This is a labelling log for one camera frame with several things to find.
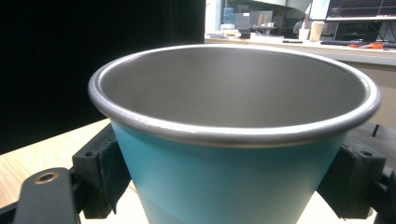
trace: cup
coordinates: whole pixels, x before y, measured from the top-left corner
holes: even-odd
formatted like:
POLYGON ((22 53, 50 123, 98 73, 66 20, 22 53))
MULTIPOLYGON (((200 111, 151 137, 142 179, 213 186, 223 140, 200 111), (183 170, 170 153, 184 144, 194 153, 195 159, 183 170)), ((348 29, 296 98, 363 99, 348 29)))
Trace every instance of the cup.
POLYGON ((309 35, 309 29, 300 29, 298 34, 299 40, 307 40, 309 35))
POLYGON ((234 45, 125 56, 89 93, 157 224, 296 223, 347 131, 380 101, 343 63, 234 45))
POLYGON ((311 25, 311 34, 309 36, 309 40, 313 42, 318 42, 320 40, 320 36, 323 30, 324 22, 323 21, 313 21, 311 25))

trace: cup rim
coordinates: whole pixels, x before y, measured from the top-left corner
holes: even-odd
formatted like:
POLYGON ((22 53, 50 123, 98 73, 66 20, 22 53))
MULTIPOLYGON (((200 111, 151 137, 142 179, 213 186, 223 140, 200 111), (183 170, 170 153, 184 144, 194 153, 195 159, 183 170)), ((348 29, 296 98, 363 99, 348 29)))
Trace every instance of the cup rim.
POLYGON ((127 55, 110 62, 97 70, 89 82, 89 95, 93 104, 112 121, 121 123, 138 131, 153 134, 161 138, 185 142, 190 144, 216 146, 216 147, 284 147, 300 145, 320 139, 344 134, 348 130, 361 125, 368 120, 379 108, 381 97, 378 87, 363 72, 344 63, 328 59, 311 53, 277 49, 271 47, 239 46, 228 44, 210 45, 185 45, 151 49, 127 55), (306 124, 291 125, 286 127, 269 128, 234 128, 215 127, 184 124, 164 119, 157 119, 130 111, 108 99, 101 87, 101 81, 107 72, 121 63, 128 63, 136 58, 154 54, 156 52, 191 49, 191 48, 227 48, 227 49, 255 49, 282 52, 292 55, 307 57, 312 60, 333 64, 351 75, 357 77, 365 89, 366 95, 363 102, 355 109, 331 119, 325 119, 306 124))

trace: wooden table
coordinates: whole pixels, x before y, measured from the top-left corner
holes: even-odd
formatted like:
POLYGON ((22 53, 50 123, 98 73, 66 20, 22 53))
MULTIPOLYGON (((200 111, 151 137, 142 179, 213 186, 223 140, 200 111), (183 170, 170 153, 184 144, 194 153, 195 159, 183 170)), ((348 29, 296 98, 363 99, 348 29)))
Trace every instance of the wooden table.
MULTIPOLYGON (((21 184, 28 176, 53 167, 70 168, 73 165, 72 156, 108 123, 108 119, 101 120, 0 156, 0 207, 18 200, 21 184)), ((148 223, 133 183, 122 195, 117 210, 116 215, 110 214, 107 219, 101 220, 87 220, 83 215, 80 215, 81 222, 83 224, 148 223)), ((339 219, 329 205, 315 193, 298 224, 369 224, 374 223, 374 219, 375 213, 366 220, 339 219)))

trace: black curtain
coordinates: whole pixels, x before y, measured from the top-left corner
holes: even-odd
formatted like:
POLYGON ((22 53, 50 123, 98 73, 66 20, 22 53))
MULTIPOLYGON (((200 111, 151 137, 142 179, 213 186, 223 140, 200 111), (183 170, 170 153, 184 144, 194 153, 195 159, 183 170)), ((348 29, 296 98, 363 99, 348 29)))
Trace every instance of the black curtain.
POLYGON ((204 43, 205 0, 2 1, 0 154, 103 119, 87 85, 145 49, 204 43))

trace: gray floor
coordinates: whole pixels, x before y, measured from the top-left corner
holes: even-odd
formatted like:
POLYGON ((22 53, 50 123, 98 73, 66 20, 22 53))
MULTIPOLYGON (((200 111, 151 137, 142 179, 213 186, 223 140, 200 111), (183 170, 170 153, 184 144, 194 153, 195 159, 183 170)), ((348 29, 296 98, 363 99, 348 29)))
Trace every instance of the gray floor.
POLYGON ((380 152, 387 158, 386 166, 396 169, 396 129, 380 126, 376 136, 372 137, 374 129, 375 124, 366 122, 349 134, 380 152))

